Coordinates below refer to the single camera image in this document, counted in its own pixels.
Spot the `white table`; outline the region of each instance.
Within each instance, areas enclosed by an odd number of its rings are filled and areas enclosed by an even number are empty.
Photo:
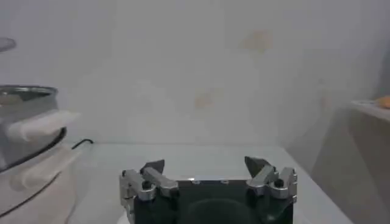
[[[280,147],[215,145],[96,144],[74,165],[78,202],[69,223],[115,224],[122,216],[118,176],[124,169],[139,169],[145,162],[165,159],[169,178],[202,179],[250,177],[244,156],[265,158],[278,169],[295,167],[298,202],[295,224],[352,224],[320,187]]]

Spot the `pot rim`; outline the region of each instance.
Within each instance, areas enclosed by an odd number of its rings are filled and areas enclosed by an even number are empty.
[[[58,90],[48,86],[38,85],[0,85],[0,93],[12,91],[12,92],[34,92],[34,93],[47,93],[50,95],[57,95]]]

